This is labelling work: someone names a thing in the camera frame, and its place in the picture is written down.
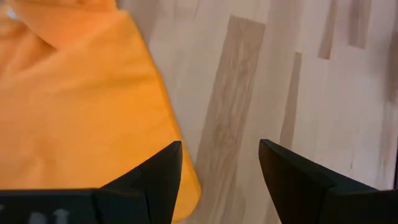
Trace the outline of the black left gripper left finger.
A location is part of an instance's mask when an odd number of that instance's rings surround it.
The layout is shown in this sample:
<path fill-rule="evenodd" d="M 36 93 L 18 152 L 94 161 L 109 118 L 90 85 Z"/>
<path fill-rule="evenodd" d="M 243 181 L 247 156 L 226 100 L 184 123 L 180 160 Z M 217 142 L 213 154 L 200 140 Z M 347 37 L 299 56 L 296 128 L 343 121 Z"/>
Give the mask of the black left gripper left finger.
<path fill-rule="evenodd" d="M 182 173 L 182 143 L 174 141 L 99 191 L 101 222 L 171 223 Z"/>

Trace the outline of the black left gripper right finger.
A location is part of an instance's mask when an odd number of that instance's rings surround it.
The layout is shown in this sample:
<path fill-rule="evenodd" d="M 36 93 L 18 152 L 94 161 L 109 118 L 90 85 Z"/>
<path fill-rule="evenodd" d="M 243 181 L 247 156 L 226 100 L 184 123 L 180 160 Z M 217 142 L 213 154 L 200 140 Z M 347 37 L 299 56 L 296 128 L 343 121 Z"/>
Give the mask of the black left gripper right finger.
<path fill-rule="evenodd" d="M 269 139 L 259 142 L 259 162 L 282 223 L 319 223 L 326 194 L 373 188 L 317 164 Z"/>

